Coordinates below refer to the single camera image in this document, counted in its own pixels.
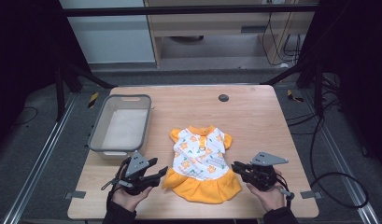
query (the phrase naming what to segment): wooden table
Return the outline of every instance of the wooden table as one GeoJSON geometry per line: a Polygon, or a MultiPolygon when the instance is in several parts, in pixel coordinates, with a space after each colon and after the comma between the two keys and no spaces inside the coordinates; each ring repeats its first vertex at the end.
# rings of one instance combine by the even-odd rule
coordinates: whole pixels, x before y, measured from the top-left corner
{"type": "MultiPolygon", "coordinates": [[[[147,86],[115,88],[111,94],[147,94],[152,99],[151,121],[146,159],[158,158],[158,163],[146,175],[156,174],[164,166],[171,166],[174,142],[169,133],[174,128],[206,127],[210,124],[233,137],[233,144],[225,154],[228,164],[249,162],[258,152],[288,159],[275,166],[283,173],[289,188],[295,193],[292,211],[297,217],[316,217],[315,199],[302,199],[300,192],[310,190],[304,168],[290,136],[276,93],[271,86],[147,86]],[[226,94],[229,101],[221,102],[226,94]]],[[[86,191],[83,199],[73,198],[68,216],[73,219],[102,219],[106,213],[105,191],[100,188],[115,175],[120,161],[103,160],[90,151],[77,190],[86,191]]],[[[245,183],[230,201],[222,204],[190,203],[172,190],[157,187],[137,207],[138,219],[182,218],[260,218],[265,213],[259,200],[245,183]]]]}

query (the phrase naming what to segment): orange ruffled skirt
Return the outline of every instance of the orange ruffled skirt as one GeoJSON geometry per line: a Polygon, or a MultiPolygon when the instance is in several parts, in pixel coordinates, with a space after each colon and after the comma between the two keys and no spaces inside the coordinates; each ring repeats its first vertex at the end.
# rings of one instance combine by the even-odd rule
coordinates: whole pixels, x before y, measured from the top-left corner
{"type": "Polygon", "coordinates": [[[172,189],[173,192],[187,201],[198,203],[223,203],[241,190],[240,183],[231,169],[218,179],[197,180],[180,175],[173,168],[170,168],[162,188],[172,189]]]}

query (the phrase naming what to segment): human hand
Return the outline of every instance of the human hand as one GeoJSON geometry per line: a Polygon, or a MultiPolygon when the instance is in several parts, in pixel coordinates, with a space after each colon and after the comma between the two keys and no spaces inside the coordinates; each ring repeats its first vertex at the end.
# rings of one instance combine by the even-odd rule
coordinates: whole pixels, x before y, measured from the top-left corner
{"type": "MultiPolygon", "coordinates": [[[[281,175],[280,171],[276,169],[275,171],[278,175],[281,175]]],[[[260,199],[266,212],[284,207],[284,194],[279,190],[282,189],[283,186],[281,186],[278,182],[276,182],[275,186],[268,191],[260,191],[250,183],[246,183],[246,186],[252,194],[256,195],[260,199]]]]}
{"type": "Polygon", "coordinates": [[[117,188],[119,189],[115,190],[114,195],[112,196],[112,202],[117,203],[129,212],[135,211],[135,208],[138,206],[138,204],[146,199],[150,191],[153,189],[153,187],[148,187],[138,195],[133,196],[124,191],[124,189],[119,185],[117,188]]]}

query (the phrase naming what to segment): orange sleeve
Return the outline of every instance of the orange sleeve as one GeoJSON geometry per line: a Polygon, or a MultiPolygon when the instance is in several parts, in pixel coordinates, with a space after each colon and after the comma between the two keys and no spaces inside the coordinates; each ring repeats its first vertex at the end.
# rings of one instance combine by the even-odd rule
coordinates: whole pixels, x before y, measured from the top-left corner
{"type": "Polygon", "coordinates": [[[179,139],[179,133],[181,132],[180,129],[173,129],[170,132],[170,138],[174,141],[177,142],[179,139]]]}
{"type": "Polygon", "coordinates": [[[232,145],[232,141],[233,139],[229,134],[225,133],[223,135],[223,145],[225,146],[225,149],[229,149],[229,147],[232,145]]]}

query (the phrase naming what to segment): black grommet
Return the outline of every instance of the black grommet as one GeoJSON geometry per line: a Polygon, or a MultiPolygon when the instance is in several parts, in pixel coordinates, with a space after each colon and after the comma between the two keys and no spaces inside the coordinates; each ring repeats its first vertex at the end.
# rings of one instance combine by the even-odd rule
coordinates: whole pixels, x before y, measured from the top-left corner
{"type": "Polygon", "coordinates": [[[221,102],[227,102],[229,101],[229,96],[227,94],[221,94],[218,99],[221,101],[221,102]]]}

